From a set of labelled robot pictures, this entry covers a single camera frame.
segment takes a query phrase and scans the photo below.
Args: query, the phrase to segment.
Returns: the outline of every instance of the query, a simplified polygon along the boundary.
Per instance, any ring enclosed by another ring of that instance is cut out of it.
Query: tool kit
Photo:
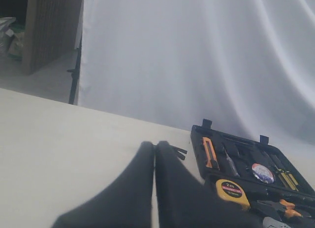
[[[211,129],[191,129],[191,141],[205,187],[263,227],[315,228],[315,191],[280,149]]]

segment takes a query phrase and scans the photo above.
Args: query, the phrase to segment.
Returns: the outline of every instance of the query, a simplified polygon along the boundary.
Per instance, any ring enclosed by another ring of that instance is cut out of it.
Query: tape measure
[[[249,210],[250,203],[241,186],[230,180],[220,179],[216,182],[216,188],[221,199],[238,203],[243,211]]]

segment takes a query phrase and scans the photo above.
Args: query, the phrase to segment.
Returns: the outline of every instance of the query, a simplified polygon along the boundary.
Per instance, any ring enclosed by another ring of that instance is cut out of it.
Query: white backdrop
[[[84,0],[78,104],[312,148],[314,12],[315,0]]]

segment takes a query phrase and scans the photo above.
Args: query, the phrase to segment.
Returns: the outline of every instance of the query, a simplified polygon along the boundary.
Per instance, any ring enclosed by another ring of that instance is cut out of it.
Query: white table
[[[49,228],[60,214],[107,187],[145,140],[188,150],[183,163],[202,181],[189,131],[3,89],[0,102],[1,228]],[[314,176],[308,176],[314,166],[303,163],[307,157],[294,159],[314,186]]]

